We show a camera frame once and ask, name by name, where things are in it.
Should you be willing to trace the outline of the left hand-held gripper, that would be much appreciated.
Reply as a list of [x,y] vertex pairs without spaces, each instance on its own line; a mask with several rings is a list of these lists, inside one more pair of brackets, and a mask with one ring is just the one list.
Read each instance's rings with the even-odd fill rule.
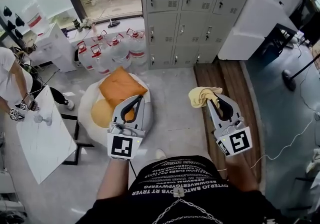
[[[143,128],[145,99],[142,95],[132,96],[114,109],[112,121],[107,133],[107,153],[114,159],[130,161],[146,135]],[[133,110],[133,116],[126,118],[126,114]]]

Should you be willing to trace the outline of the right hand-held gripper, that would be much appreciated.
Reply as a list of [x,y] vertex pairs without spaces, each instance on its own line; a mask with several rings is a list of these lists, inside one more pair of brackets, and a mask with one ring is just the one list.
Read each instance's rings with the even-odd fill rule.
[[[216,129],[214,131],[216,144],[226,157],[251,149],[251,131],[249,126],[245,125],[244,118],[241,117],[238,104],[223,94],[216,94],[216,96],[218,108],[212,100],[208,99],[206,102],[211,121]],[[221,128],[221,120],[233,122]]]

